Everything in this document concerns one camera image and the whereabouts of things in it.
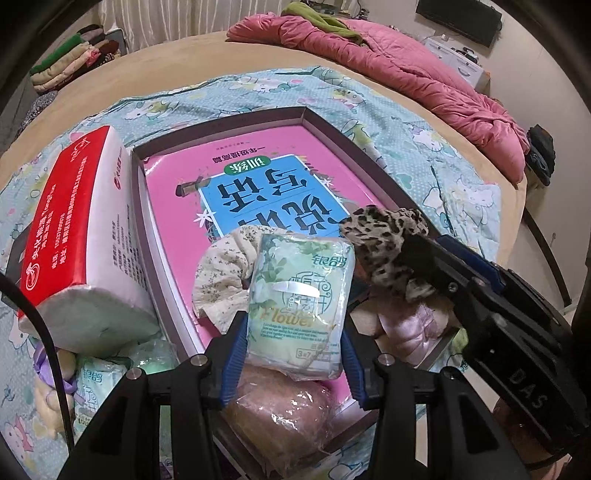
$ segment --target red and white tissue package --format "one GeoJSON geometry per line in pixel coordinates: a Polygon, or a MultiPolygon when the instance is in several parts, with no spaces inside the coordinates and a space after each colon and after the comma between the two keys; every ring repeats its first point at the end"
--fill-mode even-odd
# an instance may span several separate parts
{"type": "MultiPolygon", "coordinates": [[[[159,331],[134,233],[130,171],[121,139],[105,126],[61,152],[43,189],[20,286],[59,348],[111,355],[159,331]]],[[[18,315],[21,331],[36,336],[18,315]]]]}

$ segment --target leopard print scrunchie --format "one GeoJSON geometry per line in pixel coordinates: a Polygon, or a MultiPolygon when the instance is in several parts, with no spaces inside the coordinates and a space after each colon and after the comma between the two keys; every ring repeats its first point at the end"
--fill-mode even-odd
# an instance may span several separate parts
{"type": "Polygon", "coordinates": [[[375,205],[360,208],[339,223],[341,234],[355,246],[355,255],[371,283],[403,296],[406,301],[426,298],[435,289],[413,277],[413,271],[396,262],[404,243],[404,233],[429,233],[427,222],[418,210],[397,212],[375,205]]]}

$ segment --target green label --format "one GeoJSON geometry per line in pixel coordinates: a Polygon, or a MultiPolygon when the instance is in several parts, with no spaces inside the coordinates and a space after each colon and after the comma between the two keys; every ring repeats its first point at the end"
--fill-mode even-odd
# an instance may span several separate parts
{"type": "Polygon", "coordinates": [[[255,168],[266,167],[270,163],[271,159],[269,157],[259,155],[257,157],[247,158],[246,160],[230,163],[223,168],[223,172],[228,175],[238,175],[239,173],[251,171],[255,168]]]}

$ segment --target green folded blanket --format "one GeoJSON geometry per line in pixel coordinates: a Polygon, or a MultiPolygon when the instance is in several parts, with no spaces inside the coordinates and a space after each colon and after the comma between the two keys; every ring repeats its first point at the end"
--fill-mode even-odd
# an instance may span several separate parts
{"type": "Polygon", "coordinates": [[[82,40],[82,37],[80,36],[79,33],[77,33],[76,35],[74,35],[71,38],[68,38],[68,40],[66,40],[59,47],[57,47],[54,51],[52,51],[47,56],[47,58],[42,60],[41,63],[38,63],[37,65],[35,65],[29,71],[29,73],[31,75],[35,75],[36,73],[42,72],[43,70],[47,70],[55,62],[57,62],[60,58],[62,58],[65,54],[67,54],[71,49],[73,49],[75,46],[81,44],[82,42],[84,42],[84,40],[82,40]]]}
{"type": "Polygon", "coordinates": [[[314,25],[316,28],[319,28],[323,32],[336,33],[337,35],[346,38],[357,45],[361,45],[363,43],[363,38],[361,35],[356,31],[348,29],[347,25],[345,25],[343,22],[337,20],[332,15],[320,14],[302,2],[290,3],[287,5],[285,10],[281,12],[281,15],[294,15],[296,17],[305,18],[312,25],[314,25]]]}

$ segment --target white drawer cabinet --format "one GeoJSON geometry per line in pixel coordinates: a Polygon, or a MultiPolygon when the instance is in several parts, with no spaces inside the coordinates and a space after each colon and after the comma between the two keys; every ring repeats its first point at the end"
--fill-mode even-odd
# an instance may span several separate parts
{"type": "Polygon", "coordinates": [[[456,53],[451,48],[441,45],[432,38],[426,39],[424,45],[433,52],[443,63],[449,65],[476,91],[481,92],[488,83],[488,76],[484,69],[465,56],[456,53]]]}

